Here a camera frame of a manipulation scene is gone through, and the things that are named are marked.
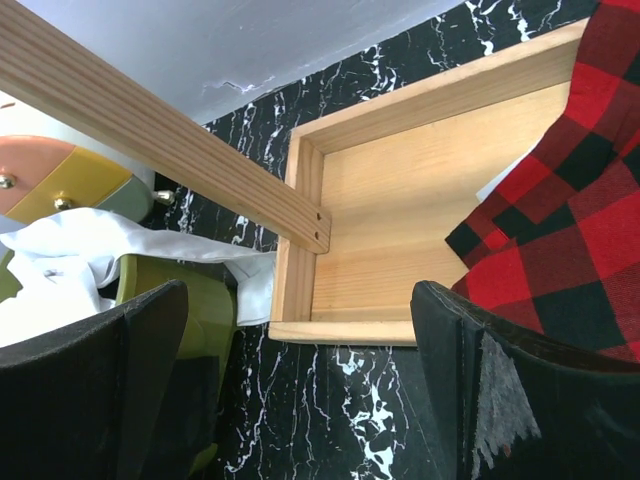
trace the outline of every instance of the white cloth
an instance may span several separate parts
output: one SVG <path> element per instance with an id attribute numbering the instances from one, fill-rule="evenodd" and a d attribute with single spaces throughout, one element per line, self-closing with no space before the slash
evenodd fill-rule
<path id="1" fill-rule="evenodd" d="M 238 280 L 239 326 L 269 321 L 275 253 L 167 230 L 153 231 L 102 210 L 78 208 L 37 220 L 0 242 L 15 252 L 9 271 L 22 284 L 0 303 L 0 347 L 115 306 L 98 293 L 120 275 L 127 254 L 222 263 Z"/>
<path id="2" fill-rule="evenodd" d="M 538 146 L 538 143 L 540 143 L 540 140 L 538 140 L 536 143 L 534 143 L 531 146 L 531 148 L 529 148 L 529 150 L 527 150 L 520 157 L 518 157 L 516 160 L 514 160 L 511 163 L 511 165 L 509 165 L 502 172 L 500 172 L 493 180 L 491 180 L 484 187 L 482 187 L 480 190 L 478 190 L 478 193 L 476 193 L 476 198 L 478 199 L 478 201 L 480 203 L 482 203 L 482 202 L 484 202 L 486 200 L 486 198 L 489 196 L 489 194 L 496 189 L 496 187 L 500 184 L 500 182 L 502 180 L 504 180 L 504 178 L 507 175 L 509 175 L 509 173 L 511 173 L 511 170 L 516 168 L 520 164 L 520 162 L 525 159 L 525 157 L 527 155 L 529 155 L 531 152 L 533 152 L 533 149 Z"/>

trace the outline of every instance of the green container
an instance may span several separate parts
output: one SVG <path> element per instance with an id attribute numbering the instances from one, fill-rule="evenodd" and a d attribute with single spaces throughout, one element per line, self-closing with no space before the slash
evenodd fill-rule
<path id="1" fill-rule="evenodd" d="M 22 288 L 7 270 L 13 252 L 0 262 L 0 302 L 15 296 Z M 177 358 L 218 356 L 220 387 L 236 331 L 236 300 L 224 283 L 209 278 L 173 260 L 126 255 L 120 259 L 120 283 L 116 303 L 121 304 L 168 280 L 181 280 L 189 290 L 189 316 Z M 196 458 L 191 471 L 204 468 L 214 457 L 211 445 Z"/>

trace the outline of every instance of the black marble surface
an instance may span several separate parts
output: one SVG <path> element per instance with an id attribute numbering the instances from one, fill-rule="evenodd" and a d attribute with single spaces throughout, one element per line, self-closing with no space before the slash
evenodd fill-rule
<path id="1" fill-rule="evenodd" d="M 284 178 L 296 125 L 585 18 L 595 3 L 466 1 L 205 128 Z M 176 205 L 155 210 L 153 227 L 276 248 L 273 233 L 188 189 L 177 193 Z M 252 327 L 236 335 L 219 455 L 196 478 L 441 478 L 417 350 L 284 344 L 266 332 Z"/>

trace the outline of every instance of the checkered cloth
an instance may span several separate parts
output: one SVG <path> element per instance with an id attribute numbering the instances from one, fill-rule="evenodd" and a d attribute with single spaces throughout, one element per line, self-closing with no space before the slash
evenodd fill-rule
<path id="1" fill-rule="evenodd" d="M 453 290 L 514 323 L 640 362 L 640 0 L 603 0 L 567 107 L 447 237 Z"/>

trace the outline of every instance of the wooden frame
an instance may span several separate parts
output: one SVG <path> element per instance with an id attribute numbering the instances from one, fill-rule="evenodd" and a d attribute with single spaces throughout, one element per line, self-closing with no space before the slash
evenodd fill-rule
<path id="1" fill-rule="evenodd" d="M 535 128 L 518 136 L 517 147 L 533 140 L 529 137 L 539 135 L 550 115 L 562 107 L 585 24 L 561 28 L 296 128 L 285 183 L 15 0 L 0 0 L 0 89 L 278 233 L 272 338 L 405 345 L 415 342 L 408 302 L 393 292 L 388 303 L 381 302 L 385 296 L 381 287 L 388 277 L 397 290 L 396 273 L 408 274 L 403 282 L 412 275 L 417 275 L 415 281 L 421 280 L 422 274 L 410 265 L 396 268 L 393 250 L 380 249 L 373 259 L 359 259 L 363 227 L 349 215 L 365 213 L 366 217 L 371 208 L 380 208 L 375 232 L 364 230 L 363 241 L 381 245 L 393 228 L 406 226 L 403 208 L 410 205 L 411 195 L 425 185 L 430 187 L 430 173 L 405 168 L 410 160 L 403 157 L 400 173 L 404 176 L 389 183 L 390 191 L 385 193 L 381 185 L 387 184 L 381 175 L 390 170 L 381 173 L 370 168 L 376 167 L 369 158 L 376 156 L 372 148 L 388 148 L 392 139 L 400 142 L 396 145 L 410 143 L 421 132 L 417 129 L 439 128 L 439 122 L 450 122 L 448 128 L 456 122 L 472 125 L 469 115 L 483 111 L 486 118 L 490 112 L 485 108 L 495 107 L 494 113 L 503 115 L 510 108 L 525 112 L 542 105 L 551 113 L 534 119 Z M 473 148 L 471 142 L 461 143 L 460 148 Z M 506 146 L 514 150 L 514 143 Z M 430 162 L 438 164 L 439 172 L 457 168 L 444 157 L 433 156 Z M 414 177 L 426 184 L 416 183 Z M 431 187 L 437 195 L 443 194 L 437 184 Z M 385 195 L 390 204 L 376 203 L 377 196 Z M 394 210 L 393 202 L 398 201 L 404 202 L 403 207 Z M 438 218 L 460 214 L 446 202 L 438 208 L 434 210 Z M 440 223 L 435 229 L 438 235 L 448 228 L 447 222 Z M 409 239 L 394 245 L 396 251 L 412 253 L 417 252 L 415 244 Z M 445 263 L 448 278 L 463 272 L 453 257 Z M 360 302 L 356 307 L 348 304 L 351 297 Z"/>

